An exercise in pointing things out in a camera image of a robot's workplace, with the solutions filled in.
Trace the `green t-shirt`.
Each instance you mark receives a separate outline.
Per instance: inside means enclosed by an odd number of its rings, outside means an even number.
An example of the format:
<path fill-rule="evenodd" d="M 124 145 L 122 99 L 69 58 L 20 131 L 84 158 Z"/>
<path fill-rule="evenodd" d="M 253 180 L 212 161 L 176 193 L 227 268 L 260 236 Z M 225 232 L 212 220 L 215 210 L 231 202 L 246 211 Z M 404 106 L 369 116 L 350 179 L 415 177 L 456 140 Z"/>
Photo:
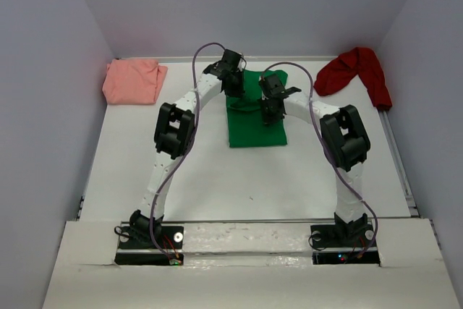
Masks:
<path fill-rule="evenodd" d="M 263 123 L 259 100 L 262 72 L 244 71 L 245 94 L 241 98 L 226 97 L 226 116 L 230 148 L 262 148 L 287 145 L 282 121 Z"/>

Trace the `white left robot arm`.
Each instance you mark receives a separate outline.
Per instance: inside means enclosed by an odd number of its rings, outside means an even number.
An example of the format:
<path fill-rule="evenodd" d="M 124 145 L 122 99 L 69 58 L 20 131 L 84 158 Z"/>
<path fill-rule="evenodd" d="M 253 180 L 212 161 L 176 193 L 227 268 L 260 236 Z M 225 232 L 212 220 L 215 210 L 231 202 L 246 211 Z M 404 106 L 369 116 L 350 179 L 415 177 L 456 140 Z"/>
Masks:
<path fill-rule="evenodd" d="M 244 93 L 245 58 L 235 51 L 224 49 L 222 57 L 209 64 L 201 76 L 196 75 L 192 60 L 192 90 L 173 103 L 163 103 L 159 108 L 153 141 L 155 163 L 147 188 L 138 208 L 129 218 L 129 226 L 121 235 L 137 240 L 143 247 L 151 247 L 166 257 L 167 249 L 158 241 L 164 217 L 166 197 L 175 172 L 182 165 L 195 142 L 200 111 L 220 93 L 232 96 Z"/>

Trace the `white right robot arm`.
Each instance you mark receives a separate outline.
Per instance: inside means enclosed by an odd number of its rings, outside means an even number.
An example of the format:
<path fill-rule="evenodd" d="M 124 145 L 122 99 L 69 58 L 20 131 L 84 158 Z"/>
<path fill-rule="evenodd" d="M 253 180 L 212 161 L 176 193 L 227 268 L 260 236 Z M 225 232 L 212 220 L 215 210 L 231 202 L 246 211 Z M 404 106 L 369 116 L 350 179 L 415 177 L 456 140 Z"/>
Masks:
<path fill-rule="evenodd" d="M 285 88 L 275 73 L 262 77 L 259 86 L 263 122 L 273 124 L 291 116 L 312 125 L 335 171 L 334 223 L 312 226 L 310 246 L 316 251 L 357 247 L 372 230 L 360 194 L 370 140 L 358 110 L 352 105 L 338 107 L 314 101 L 299 88 Z"/>

